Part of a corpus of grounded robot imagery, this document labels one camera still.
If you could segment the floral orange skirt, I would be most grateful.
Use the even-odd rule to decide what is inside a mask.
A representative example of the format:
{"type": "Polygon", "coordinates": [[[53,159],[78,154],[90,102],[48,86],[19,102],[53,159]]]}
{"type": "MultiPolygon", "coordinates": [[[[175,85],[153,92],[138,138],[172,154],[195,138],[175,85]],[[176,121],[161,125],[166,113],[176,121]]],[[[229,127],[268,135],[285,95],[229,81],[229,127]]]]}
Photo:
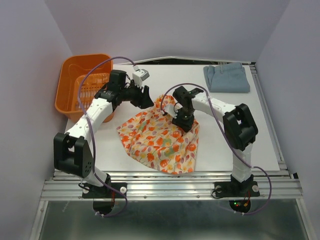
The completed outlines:
{"type": "Polygon", "coordinates": [[[183,131],[163,115],[161,107],[174,105],[171,95],[160,95],[150,108],[143,110],[117,127],[127,155],[144,166],[167,174],[194,172],[199,143],[199,123],[183,131]]]}

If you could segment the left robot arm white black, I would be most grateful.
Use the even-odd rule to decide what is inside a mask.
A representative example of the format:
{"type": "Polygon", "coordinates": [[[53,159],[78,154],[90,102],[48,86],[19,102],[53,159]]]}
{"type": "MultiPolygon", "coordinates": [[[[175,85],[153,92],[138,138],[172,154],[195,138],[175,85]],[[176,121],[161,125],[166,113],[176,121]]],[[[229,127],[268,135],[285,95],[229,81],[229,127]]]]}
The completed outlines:
{"type": "Polygon", "coordinates": [[[94,95],[82,117],[65,133],[57,133],[53,139],[54,167],[67,174],[78,176],[85,184],[81,186],[86,198],[111,196],[111,177],[95,166],[94,134],[122,102],[130,102],[140,109],[154,105],[149,87],[143,82],[150,74],[136,69],[130,82],[127,73],[112,70],[109,81],[94,95]]]}

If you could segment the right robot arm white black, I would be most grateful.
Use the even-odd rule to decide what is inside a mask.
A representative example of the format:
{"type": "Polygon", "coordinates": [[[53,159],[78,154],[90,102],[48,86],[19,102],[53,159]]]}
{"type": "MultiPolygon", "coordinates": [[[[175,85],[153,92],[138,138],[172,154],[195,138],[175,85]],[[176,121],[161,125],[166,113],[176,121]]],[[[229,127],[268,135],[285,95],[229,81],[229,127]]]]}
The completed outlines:
{"type": "Polygon", "coordinates": [[[173,97],[181,108],[169,106],[165,110],[173,117],[173,124],[185,132],[192,128],[195,111],[206,113],[214,117],[218,124],[223,124],[222,135],[232,151],[233,167],[229,181],[214,183],[213,197],[221,199],[260,196],[251,167],[251,151],[258,127],[249,107],[244,103],[232,105],[210,98],[200,88],[186,90],[180,86],[174,90],[173,97]]]}

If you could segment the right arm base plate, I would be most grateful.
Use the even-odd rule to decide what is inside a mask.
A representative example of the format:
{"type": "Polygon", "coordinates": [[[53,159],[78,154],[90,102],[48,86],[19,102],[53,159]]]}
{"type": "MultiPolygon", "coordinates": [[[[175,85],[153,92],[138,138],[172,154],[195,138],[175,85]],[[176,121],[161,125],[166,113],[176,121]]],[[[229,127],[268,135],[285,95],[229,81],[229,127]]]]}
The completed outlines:
{"type": "Polygon", "coordinates": [[[218,181],[214,183],[211,196],[217,200],[230,198],[231,209],[236,213],[247,215],[251,209],[251,198],[259,197],[260,189],[258,183],[250,179],[244,182],[218,181]]]}

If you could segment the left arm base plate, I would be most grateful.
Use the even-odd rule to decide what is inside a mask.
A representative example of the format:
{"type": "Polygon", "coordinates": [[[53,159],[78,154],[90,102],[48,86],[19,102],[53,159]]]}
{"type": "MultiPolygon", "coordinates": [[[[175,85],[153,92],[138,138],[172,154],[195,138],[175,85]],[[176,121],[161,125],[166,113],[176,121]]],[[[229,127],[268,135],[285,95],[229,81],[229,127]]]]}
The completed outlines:
{"type": "Polygon", "coordinates": [[[97,187],[87,182],[79,183],[82,189],[82,198],[93,200],[92,208],[96,216],[110,218],[120,215],[127,207],[127,186],[126,182],[113,182],[111,187],[116,191],[102,186],[97,187]],[[116,207],[116,200],[125,200],[122,209],[116,207]]]}

